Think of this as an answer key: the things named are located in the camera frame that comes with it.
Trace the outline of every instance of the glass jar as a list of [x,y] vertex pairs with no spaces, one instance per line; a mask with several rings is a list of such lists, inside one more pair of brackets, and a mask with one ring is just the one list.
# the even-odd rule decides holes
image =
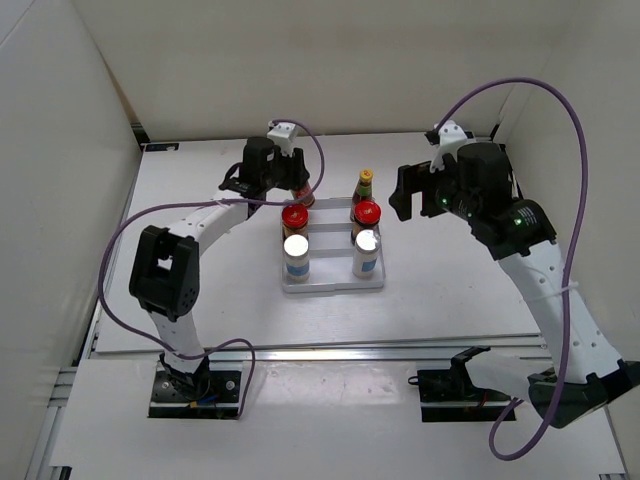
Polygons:
[[353,228],[351,229],[351,243],[355,244],[356,237],[362,230],[373,230],[380,223],[382,211],[376,202],[365,200],[354,209]]
[[309,212],[304,205],[289,205],[282,210],[282,239],[286,240],[291,235],[302,235],[307,240],[309,232]]

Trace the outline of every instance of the plastic tray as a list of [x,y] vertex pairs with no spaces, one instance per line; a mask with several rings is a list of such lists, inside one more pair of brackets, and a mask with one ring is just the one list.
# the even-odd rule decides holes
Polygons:
[[349,219],[351,198],[316,199],[309,210],[309,279],[297,283],[287,275],[282,256],[282,288],[287,293],[333,292],[381,288],[384,285],[384,256],[380,255],[368,279],[351,271],[353,249]]

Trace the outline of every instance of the sauce bottle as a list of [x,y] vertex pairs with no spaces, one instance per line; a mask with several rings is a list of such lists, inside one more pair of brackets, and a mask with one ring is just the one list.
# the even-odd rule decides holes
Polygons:
[[371,187],[371,181],[373,180],[373,170],[365,168],[360,172],[360,178],[356,189],[351,197],[351,221],[355,220],[355,208],[356,205],[362,201],[373,200],[373,190]]

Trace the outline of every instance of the red jar lid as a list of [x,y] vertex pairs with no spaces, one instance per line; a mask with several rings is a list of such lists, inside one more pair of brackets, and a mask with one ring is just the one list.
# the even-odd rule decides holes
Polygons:
[[365,200],[356,205],[354,211],[356,220],[365,225],[373,225],[380,221],[382,211],[376,202]]
[[304,205],[289,205],[282,210],[282,223],[287,227],[304,227],[309,221],[309,212]]

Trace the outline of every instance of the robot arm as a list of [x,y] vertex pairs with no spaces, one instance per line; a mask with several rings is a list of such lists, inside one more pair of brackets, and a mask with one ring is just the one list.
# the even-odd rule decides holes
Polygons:
[[[456,126],[445,124],[443,129],[447,125],[449,133]],[[389,203],[398,218],[406,221],[411,218],[412,194],[421,193],[422,216],[450,212],[469,224],[471,234],[488,248],[521,292],[557,372],[562,351],[564,262],[556,233],[537,203],[513,198],[509,159],[498,145],[453,141],[457,142],[453,148],[439,148],[436,168],[432,168],[434,162],[400,167]],[[640,384],[640,364],[622,360],[574,286],[569,290],[572,343],[563,395],[551,424],[557,428]],[[527,400],[541,416],[556,385],[553,369],[485,348],[472,348],[452,359],[451,379],[461,391],[491,389]]]
[[[296,136],[295,125],[279,123],[266,137],[249,138],[242,162],[227,172],[220,190],[257,201],[266,200],[272,188],[290,190],[294,198],[305,196],[310,190],[309,172],[302,150],[293,147]],[[221,198],[218,192],[213,200]],[[129,292],[149,313],[160,338],[173,347],[160,361],[174,388],[187,399],[197,400],[210,390],[208,358],[184,358],[204,354],[193,321],[200,293],[200,257],[259,207],[220,203],[197,209],[164,228],[148,226],[140,235]]]

